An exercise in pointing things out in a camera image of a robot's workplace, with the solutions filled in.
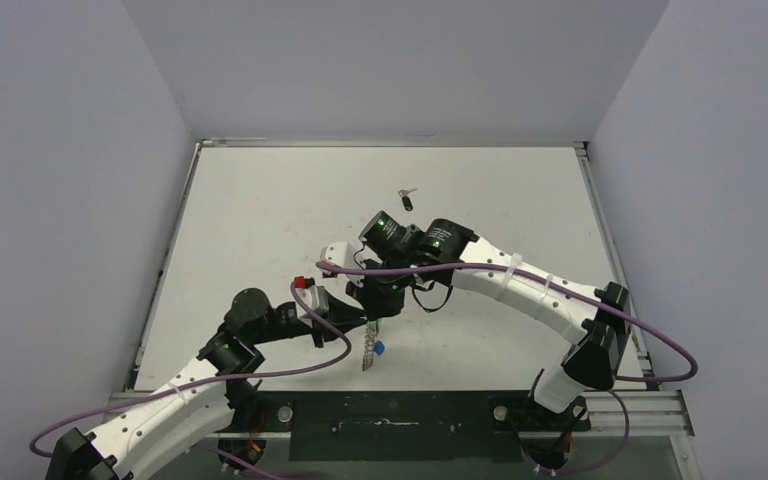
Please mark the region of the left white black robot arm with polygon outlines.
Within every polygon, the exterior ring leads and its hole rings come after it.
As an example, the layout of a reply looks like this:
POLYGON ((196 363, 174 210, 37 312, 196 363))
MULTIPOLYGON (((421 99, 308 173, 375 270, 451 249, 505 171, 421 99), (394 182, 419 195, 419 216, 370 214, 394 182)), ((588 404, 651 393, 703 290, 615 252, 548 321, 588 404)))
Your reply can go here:
POLYGON ((363 325, 363 310, 322 286, 293 288, 297 301, 273 305, 265 292, 236 294, 217 332, 165 388, 83 433, 56 442, 49 479, 146 479, 205 436, 237 417, 262 412, 250 380, 265 358, 258 345, 310 336, 316 347, 363 325))

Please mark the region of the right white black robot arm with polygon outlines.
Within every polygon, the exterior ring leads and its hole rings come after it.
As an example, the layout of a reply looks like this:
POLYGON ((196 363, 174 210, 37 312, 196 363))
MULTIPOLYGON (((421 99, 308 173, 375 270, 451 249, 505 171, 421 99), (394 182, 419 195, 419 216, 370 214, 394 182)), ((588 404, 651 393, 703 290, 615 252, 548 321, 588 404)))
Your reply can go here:
POLYGON ((533 403, 561 414, 585 390, 614 387, 631 333, 625 287, 557 277, 447 219, 422 230, 380 211, 358 239, 374 256, 361 263, 365 273, 354 277, 354 295, 376 317, 393 314, 391 297, 408 288, 444 285, 480 294, 547 326, 569 346, 558 364, 538 374, 533 403))

